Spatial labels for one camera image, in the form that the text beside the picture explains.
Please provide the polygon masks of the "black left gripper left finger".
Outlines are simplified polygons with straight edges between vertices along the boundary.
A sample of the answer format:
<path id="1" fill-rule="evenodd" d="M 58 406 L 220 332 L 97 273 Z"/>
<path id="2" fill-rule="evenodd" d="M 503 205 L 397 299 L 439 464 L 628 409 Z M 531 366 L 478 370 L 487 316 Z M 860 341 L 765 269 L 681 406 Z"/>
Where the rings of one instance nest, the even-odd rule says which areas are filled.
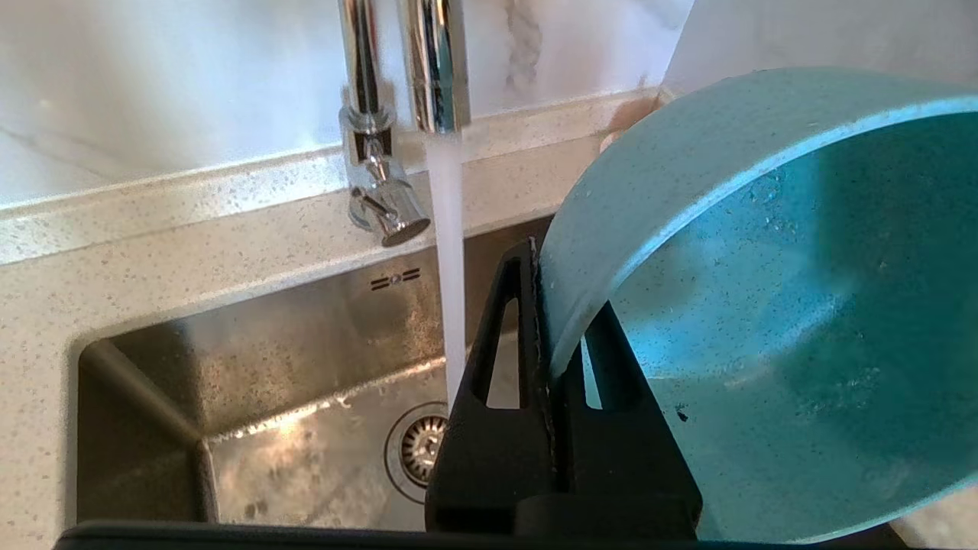
<path id="1" fill-rule="evenodd" d="M 426 491 L 427 532 L 511 533 L 518 505 L 555 486 L 538 288 L 535 241 L 521 241 L 500 259 L 455 393 Z M 494 409 L 487 400 L 509 303 L 517 305 L 518 405 Z"/>

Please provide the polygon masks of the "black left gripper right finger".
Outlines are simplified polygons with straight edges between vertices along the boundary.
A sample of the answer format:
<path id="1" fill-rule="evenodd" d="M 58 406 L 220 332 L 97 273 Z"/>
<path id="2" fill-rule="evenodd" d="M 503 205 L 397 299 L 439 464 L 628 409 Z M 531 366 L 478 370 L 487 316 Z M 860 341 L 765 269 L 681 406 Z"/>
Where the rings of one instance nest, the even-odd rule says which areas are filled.
<path id="1" fill-rule="evenodd" d="M 521 501 L 521 535 L 695 539 L 702 495 L 610 303 L 556 381 L 552 408 L 558 488 Z"/>

